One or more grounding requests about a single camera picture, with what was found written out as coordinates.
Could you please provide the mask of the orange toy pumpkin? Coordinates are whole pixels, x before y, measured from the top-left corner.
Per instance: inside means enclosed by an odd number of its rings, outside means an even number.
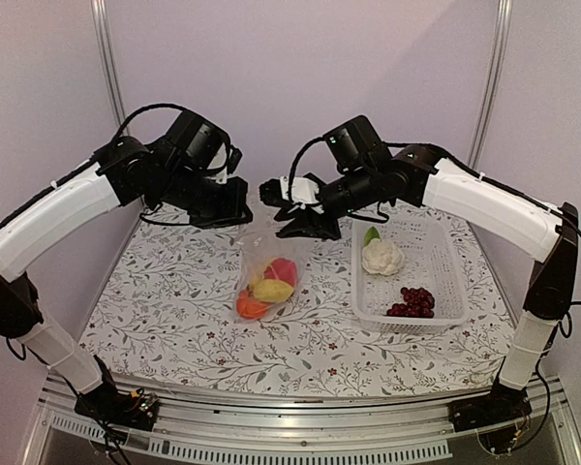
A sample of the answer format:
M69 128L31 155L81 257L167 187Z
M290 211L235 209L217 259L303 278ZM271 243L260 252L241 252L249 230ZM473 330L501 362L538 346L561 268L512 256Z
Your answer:
M240 317L256 320L266 315L269 304L254 298L247 290L243 290L238 294L235 309Z

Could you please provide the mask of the red toy bell pepper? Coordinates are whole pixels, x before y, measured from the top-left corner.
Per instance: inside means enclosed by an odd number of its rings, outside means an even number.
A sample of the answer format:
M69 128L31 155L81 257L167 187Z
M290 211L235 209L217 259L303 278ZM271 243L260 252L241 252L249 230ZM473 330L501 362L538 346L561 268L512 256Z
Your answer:
M297 267L295 262L278 258L269 264L270 277L268 280L280 280L292 287L297 284Z

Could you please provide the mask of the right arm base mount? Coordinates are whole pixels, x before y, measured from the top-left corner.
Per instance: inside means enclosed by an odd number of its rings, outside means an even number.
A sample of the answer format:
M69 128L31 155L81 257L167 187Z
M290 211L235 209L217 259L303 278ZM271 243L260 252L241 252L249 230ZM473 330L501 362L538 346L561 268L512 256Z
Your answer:
M475 430L482 448L495 455L511 453L531 424L527 390L498 381L488 393L452 401L447 410L455 432Z

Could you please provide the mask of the white toy cauliflower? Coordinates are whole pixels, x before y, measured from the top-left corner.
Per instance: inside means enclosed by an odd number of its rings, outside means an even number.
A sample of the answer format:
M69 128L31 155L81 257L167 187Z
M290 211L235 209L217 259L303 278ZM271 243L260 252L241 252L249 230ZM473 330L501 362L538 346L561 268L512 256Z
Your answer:
M402 270L405 261L402 250L392 240L381 238L375 227L364 234L361 264L367 273L391 276Z

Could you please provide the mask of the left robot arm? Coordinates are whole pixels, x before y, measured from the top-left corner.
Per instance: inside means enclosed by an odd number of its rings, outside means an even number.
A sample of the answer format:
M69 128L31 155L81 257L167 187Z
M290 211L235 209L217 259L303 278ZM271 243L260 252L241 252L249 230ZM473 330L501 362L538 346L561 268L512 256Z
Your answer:
M136 201L150 209L182 209L189 225L201 230L252 219L248 184L234 173L242 153L229 134L174 105L176 119L154 141L125 135L137 116L152 109L134 111L109 143L0 222L0 335L40 356L104 420L124 413L124 399L104 364L40 308L28 267L82 226Z

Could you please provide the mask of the clear zip top bag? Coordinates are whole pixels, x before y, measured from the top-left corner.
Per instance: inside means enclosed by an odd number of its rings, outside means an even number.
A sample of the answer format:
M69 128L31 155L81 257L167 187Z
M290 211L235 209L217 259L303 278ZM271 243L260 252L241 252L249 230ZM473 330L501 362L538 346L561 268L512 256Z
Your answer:
M314 247L305 238L280 238L272 229L241 232L240 274L234 308L244 320L259 320L288 303L298 292Z

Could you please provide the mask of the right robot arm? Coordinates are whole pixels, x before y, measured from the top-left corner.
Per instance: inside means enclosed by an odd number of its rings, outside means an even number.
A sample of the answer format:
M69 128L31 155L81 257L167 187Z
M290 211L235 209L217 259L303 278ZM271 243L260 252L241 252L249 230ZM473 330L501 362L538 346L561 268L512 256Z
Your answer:
M287 175L265 182L263 202L278 207L277 235L337 240L338 221L372 204L402 201L476 225L534 260L512 345L498 386L481 402L501 422L519 404L558 322L571 305L578 265L578 212L530 198L473 171L431 143L383 140L364 115L306 142Z

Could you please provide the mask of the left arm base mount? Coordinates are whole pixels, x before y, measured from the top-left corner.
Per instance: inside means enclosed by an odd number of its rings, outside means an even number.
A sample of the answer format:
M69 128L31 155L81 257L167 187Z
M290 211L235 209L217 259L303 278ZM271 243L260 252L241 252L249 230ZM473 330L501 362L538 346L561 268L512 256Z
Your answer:
M79 393L75 412L103 423L152 431L159 413L159 397L154 392L138 388L130 393L120 392L106 365L93 356L101 369L101 385L86 394Z

